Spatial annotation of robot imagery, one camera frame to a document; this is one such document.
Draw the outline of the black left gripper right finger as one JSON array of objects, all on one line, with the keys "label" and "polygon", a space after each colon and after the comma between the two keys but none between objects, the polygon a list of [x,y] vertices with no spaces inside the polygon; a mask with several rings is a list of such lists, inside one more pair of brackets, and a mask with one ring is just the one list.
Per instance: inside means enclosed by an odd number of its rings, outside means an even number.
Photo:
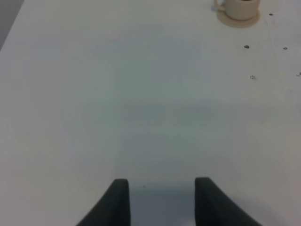
[{"label": "black left gripper right finger", "polygon": [[197,226],[260,225],[207,177],[195,179],[195,222]]}]

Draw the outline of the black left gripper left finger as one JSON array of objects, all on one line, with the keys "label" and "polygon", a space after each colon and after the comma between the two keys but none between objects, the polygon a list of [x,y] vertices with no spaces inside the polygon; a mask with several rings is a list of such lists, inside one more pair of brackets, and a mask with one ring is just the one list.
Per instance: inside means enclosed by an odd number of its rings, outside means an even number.
[{"label": "black left gripper left finger", "polygon": [[105,194],[78,223],[79,226],[128,226],[130,225],[129,183],[115,179]]}]

